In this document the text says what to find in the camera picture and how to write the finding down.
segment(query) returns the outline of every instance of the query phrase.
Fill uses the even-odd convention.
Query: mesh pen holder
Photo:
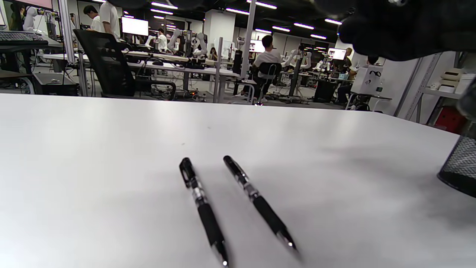
[[[476,197],[476,123],[460,136],[438,178],[472,197]]]

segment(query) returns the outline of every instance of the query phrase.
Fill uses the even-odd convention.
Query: robotic arm
[[[170,38],[170,41],[167,45],[167,48],[173,53],[177,52],[177,50],[175,49],[175,42],[177,42],[177,38],[180,35],[182,35],[182,30],[175,29],[174,34],[172,35],[172,38]]]
[[[192,40],[192,44],[194,45],[194,49],[198,49],[198,45],[202,48],[201,50],[194,51],[193,55],[196,57],[206,55],[207,54],[207,44],[205,44],[205,38],[203,33],[198,33],[197,34],[197,39],[194,41]]]

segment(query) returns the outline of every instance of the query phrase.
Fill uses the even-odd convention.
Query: chair
[[[281,64],[280,63],[267,63],[264,62],[259,65],[258,74],[254,79],[258,84],[257,88],[259,91],[258,102],[261,102],[263,98],[263,91],[266,87],[269,87],[272,82],[277,83],[276,78],[278,74],[281,73]]]
[[[113,35],[95,31],[73,31],[98,76],[102,97],[130,99],[134,98],[136,91],[140,91],[141,87],[159,84],[171,86],[169,100],[174,99],[177,89],[174,83],[134,79],[120,44]]]

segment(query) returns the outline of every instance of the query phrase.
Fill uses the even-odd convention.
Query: white robotic arm
[[[182,35],[182,30],[175,29],[174,34],[172,35],[172,38],[170,38],[170,41],[167,45],[167,48],[173,53],[177,52],[177,50],[175,49],[175,42],[177,42],[177,38],[180,35]]]
[[[312,53],[311,52],[306,52],[306,57],[305,57],[305,64],[301,65],[301,69],[309,69],[311,68],[311,57]]]
[[[198,42],[192,42],[194,43],[194,45],[196,47],[194,47],[194,50],[195,49],[198,49],[198,45],[200,44],[200,47],[202,48],[201,50],[197,50],[197,51],[194,51],[193,52],[193,55],[194,56],[201,56],[201,55],[206,55],[207,54],[207,44],[205,44],[205,38],[204,38],[204,35],[203,33],[197,33],[197,39],[198,39]]]
[[[285,62],[281,63],[281,67],[286,67],[286,66],[289,66],[291,65],[291,61],[294,59],[294,57],[298,54],[298,51],[293,49],[291,51],[291,54],[288,56],[288,60],[286,60]]]
[[[241,48],[245,44],[245,39],[243,37],[238,37],[237,38],[237,44],[238,44],[237,45],[238,50],[241,50]]]
[[[25,22],[23,23],[24,31],[33,31],[35,29],[35,19],[38,16],[38,10],[34,7],[28,7],[27,15],[25,16]]]

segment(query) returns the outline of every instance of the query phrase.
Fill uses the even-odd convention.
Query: pen
[[[192,162],[188,158],[184,158],[179,165],[180,172],[182,173],[185,186],[192,189],[192,196],[197,206],[198,214],[202,221],[203,227],[207,234],[210,247],[215,252],[218,260],[221,262],[224,268],[229,267],[228,254],[225,247],[225,239],[221,233],[220,226],[218,226],[215,214],[208,203],[207,196],[203,191],[202,185],[198,180],[198,176],[195,173],[195,169],[192,166]]]
[[[296,244],[288,232],[286,225],[276,215],[271,206],[261,196],[258,190],[249,182],[248,176],[243,169],[230,156],[223,158],[230,172],[236,181],[243,187],[248,194],[250,201],[255,205],[256,210],[261,214],[263,219],[269,225],[273,233],[284,243],[287,248],[297,251]]]

